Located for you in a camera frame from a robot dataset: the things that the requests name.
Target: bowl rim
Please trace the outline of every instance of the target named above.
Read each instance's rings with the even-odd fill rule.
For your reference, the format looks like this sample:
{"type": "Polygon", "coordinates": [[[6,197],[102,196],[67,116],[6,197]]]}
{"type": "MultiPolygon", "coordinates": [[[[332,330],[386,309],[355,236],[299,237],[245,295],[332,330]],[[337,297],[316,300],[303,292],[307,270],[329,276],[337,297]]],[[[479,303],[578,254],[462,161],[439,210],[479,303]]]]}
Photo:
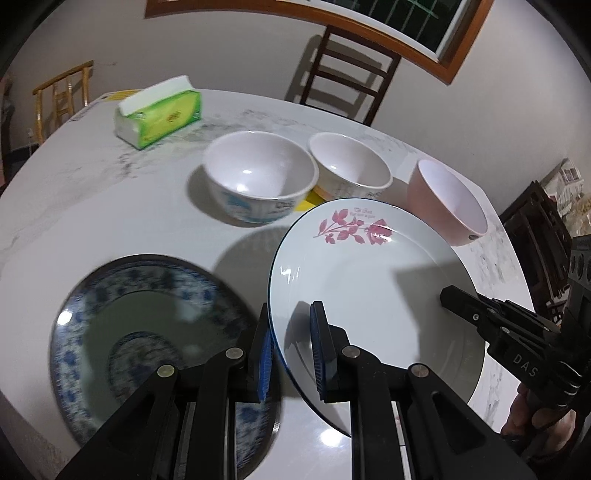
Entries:
{"type": "Polygon", "coordinates": [[[308,140],[308,149],[310,150],[310,153],[311,153],[312,157],[314,158],[314,160],[316,160],[320,165],[322,165],[324,168],[326,168],[327,171],[329,171],[330,173],[332,173],[336,177],[338,177],[338,178],[340,178],[352,185],[357,185],[358,187],[363,187],[364,189],[384,190],[384,189],[387,189],[394,181],[394,175],[392,175],[392,170],[390,169],[390,166],[386,163],[386,161],[382,158],[382,155],[377,153],[373,148],[367,146],[363,142],[357,140],[356,138],[350,137],[348,135],[343,135],[343,134],[339,134],[336,132],[319,132],[317,134],[312,135],[310,137],[310,139],[308,140]],[[335,173],[334,171],[329,170],[326,167],[326,165],[324,164],[324,162],[321,159],[319,159],[316,155],[314,155],[314,150],[312,148],[312,142],[315,138],[319,138],[319,137],[343,137],[343,138],[346,138],[347,140],[352,140],[353,142],[360,144],[361,146],[363,146],[364,148],[369,150],[371,153],[373,153],[379,159],[379,161],[382,164],[384,164],[384,166],[388,169],[388,172],[390,173],[390,179],[385,184],[380,185],[380,186],[365,185],[363,183],[358,183],[356,181],[346,179],[345,177],[335,173]]]}
{"type": "Polygon", "coordinates": [[[486,218],[486,214],[484,213],[484,210],[482,209],[482,206],[480,205],[480,202],[476,199],[476,197],[474,197],[474,194],[470,191],[470,189],[468,187],[466,187],[466,185],[464,185],[464,182],[462,182],[459,178],[457,178],[451,171],[449,171],[449,169],[446,167],[446,165],[443,162],[440,162],[439,160],[432,160],[430,158],[421,158],[418,162],[417,162],[417,171],[420,174],[421,178],[423,179],[423,181],[425,182],[425,185],[427,186],[427,188],[432,192],[432,194],[435,195],[435,197],[437,198],[437,200],[439,200],[439,202],[445,207],[445,209],[451,214],[452,217],[454,217],[458,222],[460,222],[467,230],[473,232],[475,235],[479,235],[479,236],[484,236],[486,235],[486,233],[488,232],[490,225],[488,222],[488,219],[486,218]],[[445,169],[445,171],[453,176],[459,185],[461,185],[460,188],[464,189],[468,195],[470,197],[472,197],[472,199],[474,200],[474,202],[478,205],[478,208],[480,209],[480,212],[482,214],[482,217],[484,218],[484,222],[486,224],[486,229],[483,232],[479,232],[478,230],[472,228],[471,226],[468,226],[464,223],[464,221],[462,221],[455,213],[453,213],[449,208],[447,208],[446,204],[443,203],[443,200],[441,199],[441,197],[437,194],[437,192],[435,190],[433,190],[431,188],[431,185],[429,185],[429,182],[427,181],[427,179],[425,178],[425,175],[423,174],[423,172],[421,171],[421,164],[425,165],[426,163],[431,163],[433,165],[436,165],[438,168],[442,167],[443,169],[445,169]]]}
{"type": "Polygon", "coordinates": [[[207,175],[207,178],[214,183],[215,185],[217,185],[218,187],[220,187],[223,190],[227,190],[229,192],[232,192],[232,194],[247,198],[247,199],[251,199],[251,200],[268,200],[268,201],[273,201],[276,202],[278,200],[289,200],[289,199],[293,199],[295,197],[299,197],[300,195],[304,195],[306,193],[308,193],[312,188],[314,188],[314,186],[316,185],[316,183],[318,182],[318,177],[320,175],[320,171],[318,169],[318,164],[316,163],[316,160],[314,159],[314,157],[302,146],[298,145],[296,142],[294,142],[293,140],[290,140],[289,138],[283,137],[282,135],[278,135],[275,134],[273,132],[264,132],[264,131],[260,131],[260,130],[239,130],[238,132],[232,132],[229,134],[225,134],[222,135],[221,137],[217,137],[214,141],[212,141],[207,148],[205,149],[205,151],[203,152],[203,169],[207,175]],[[213,178],[211,172],[208,169],[208,166],[210,165],[211,161],[208,158],[208,156],[210,155],[211,149],[217,144],[217,143],[221,143],[224,140],[227,140],[228,137],[236,137],[238,135],[243,135],[243,134],[264,134],[265,136],[273,136],[273,137],[278,137],[281,138],[284,141],[287,141],[293,145],[295,145],[297,148],[299,148],[303,153],[306,154],[306,157],[310,160],[310,162],[312,163],[312,168],[314,170],[314,173],[312,175],[312,181],[309,182],[306,187],[304,187],[301,190],[298,190],[297,192],[294,193],[290,193],[288,195],[280,195],[280,196],[275,196],[275,197],[263,197],[260,195],[250,195],[244,192],[237,192],[236,190],[232,190],[228,187],[226,187],[225,185],[222,185],[221,183],[219,183],[215,178],[213,178]]]}

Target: blue and white plate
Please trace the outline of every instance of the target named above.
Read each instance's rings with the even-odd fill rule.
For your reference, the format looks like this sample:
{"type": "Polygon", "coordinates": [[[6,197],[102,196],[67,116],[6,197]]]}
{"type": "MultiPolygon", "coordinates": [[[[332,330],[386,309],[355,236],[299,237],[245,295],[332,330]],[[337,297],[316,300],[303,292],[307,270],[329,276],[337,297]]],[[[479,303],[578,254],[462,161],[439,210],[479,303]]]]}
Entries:
{"type": "MultiPolygon", "coordinates": [[[[232,290],[188,262],[134,255],[98,268],[64,303],[51,341],[54,391],[72,434],[85,444],[160,365],[201,365],[255,323],[232,290]]],[[[241,477],[277,421],[277,401],[236,406],[241,477]]]]}

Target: window frame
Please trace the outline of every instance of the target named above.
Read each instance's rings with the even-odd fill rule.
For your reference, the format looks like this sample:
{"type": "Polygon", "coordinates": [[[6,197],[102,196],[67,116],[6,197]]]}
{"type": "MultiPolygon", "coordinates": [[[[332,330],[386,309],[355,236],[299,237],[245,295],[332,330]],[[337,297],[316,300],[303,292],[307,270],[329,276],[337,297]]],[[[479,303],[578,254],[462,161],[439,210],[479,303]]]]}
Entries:
{"type": "Polygon", "coordinates": [[[349,16],[338,14],[309,4],[285,0],[147,0],[145,18],[194,11],[246,11],[280,15],[348,30],[392,50],[418,65],[434,77],[449,85],[456,77],[468,52],[491,10],[494,0],[472,0],[456,24],[455,32],[438,60],[420,52],[400,38],[393,37],[349,16]]]}

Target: pink flower pattern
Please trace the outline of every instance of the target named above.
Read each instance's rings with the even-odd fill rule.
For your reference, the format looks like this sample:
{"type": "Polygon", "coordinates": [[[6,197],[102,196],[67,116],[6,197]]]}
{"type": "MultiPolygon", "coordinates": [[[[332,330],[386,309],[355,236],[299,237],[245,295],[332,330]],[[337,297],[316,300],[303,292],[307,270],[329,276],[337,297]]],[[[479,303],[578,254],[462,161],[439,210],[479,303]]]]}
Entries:
{"type": "Polygon", "coordinates": [[[343,241],[348,238],[354,239],[359,244],[364,244],[365,238],[363,238],[360,233],[365,232],[370,245],[382,245],[384,242],[390,241],[392,229],[386,224],[386,221],[383,218],[376,220],[369,226],[364,226],[365,222],[357,219],[356,216],[353,216],[353,219],[348,222],[348,216],[348,209],[343,209],[340,212],[335,210],[332,216],[333,223],[329,225],[328,219],[322,220],[322,222],[320,222],[318,235],[314,238],[323,236],[324,241],[327,244],[332,245],[334,245],[337,240],[343,241]]]}

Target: white wall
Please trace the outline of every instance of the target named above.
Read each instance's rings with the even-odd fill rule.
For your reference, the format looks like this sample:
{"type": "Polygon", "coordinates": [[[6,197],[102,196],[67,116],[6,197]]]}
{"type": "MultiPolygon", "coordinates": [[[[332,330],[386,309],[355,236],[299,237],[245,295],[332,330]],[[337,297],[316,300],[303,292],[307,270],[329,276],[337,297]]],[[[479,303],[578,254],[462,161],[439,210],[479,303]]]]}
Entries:
{"type": "MultiPolygon", "coordinates": [[[[144,20],[145,0],[66,0],[11,66],[13,146],[33,126],[31,90],[94,59],[91,95],[186,73],[200,88],[284,98],[323,27],[272,15],[194,12],[144,20]]],[[[374,128],[480,184],[500,212],[570,157],[591,185],[591,83],[525,0],[496,0],[451,86],[403,61],[374,128]]]]}

